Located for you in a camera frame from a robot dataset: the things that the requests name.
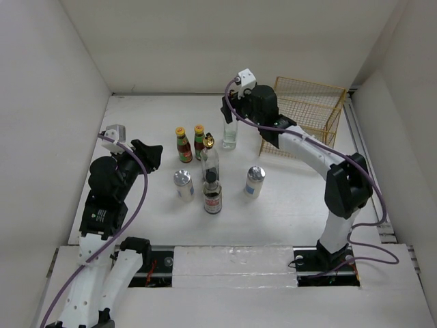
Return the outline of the clear glass bottle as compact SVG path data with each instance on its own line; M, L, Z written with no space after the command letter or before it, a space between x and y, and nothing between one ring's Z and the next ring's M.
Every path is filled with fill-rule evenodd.
M228 150L236 148L238 135L238 121L232 118L230 123L223 120L223 147Z

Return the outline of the red sauce bottle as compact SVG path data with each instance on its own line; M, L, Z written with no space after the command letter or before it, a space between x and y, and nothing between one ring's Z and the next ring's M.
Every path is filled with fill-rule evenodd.
M183 163L190 163L193 159L191 145L187 139L186 131L183 127L177 127L175 130L177 137L177 150L179 160Z
M205 137L204 127L201 124L198 124L194 127L195 139L194 139L194 147L195 147L195 157L197 160L201 160L201 151L204 149L203 140Z

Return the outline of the glass cruet dark liquid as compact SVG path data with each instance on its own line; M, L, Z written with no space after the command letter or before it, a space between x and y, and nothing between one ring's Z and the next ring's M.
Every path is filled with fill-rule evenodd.
M211 133L205 135L203 145L204 148L200 153L203 179L206 179L206 174L208 172L214 172L216 174L216 179L220 180L219 154L214 148L214 138Z

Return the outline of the black cap sauce bottle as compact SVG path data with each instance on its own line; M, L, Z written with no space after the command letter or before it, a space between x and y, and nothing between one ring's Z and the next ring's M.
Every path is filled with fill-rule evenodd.
M222 209L222 186L213 171L206 173L203 183L204 209L211 215L218 214Z

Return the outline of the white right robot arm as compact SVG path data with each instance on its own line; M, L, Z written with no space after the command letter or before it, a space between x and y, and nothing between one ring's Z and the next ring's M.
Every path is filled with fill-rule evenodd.
M267 85L225 88L221 111L225 121L237 119L255 127L262 139L295 155L314 169L325 181L324 202L328 218L317 241L317 275L328 275L345 266L350 235L358 212L376 190L362 155L345 155L320 143L292 119L279 113L277 95Z

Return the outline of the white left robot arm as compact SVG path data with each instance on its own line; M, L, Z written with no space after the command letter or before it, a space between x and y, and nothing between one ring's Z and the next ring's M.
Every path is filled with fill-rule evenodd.
M138 139L129 146L102 137L110 155L93 161L89 168L89 193L79 227L78 267L56 294L53 310L64 292L68 293L59 318L52 327L114 327L115 305L122 298L137 271L152 264L152 246L144 238L117 239L139 214L131 218L125 199L138 176L156 171L163 147L147 146Z

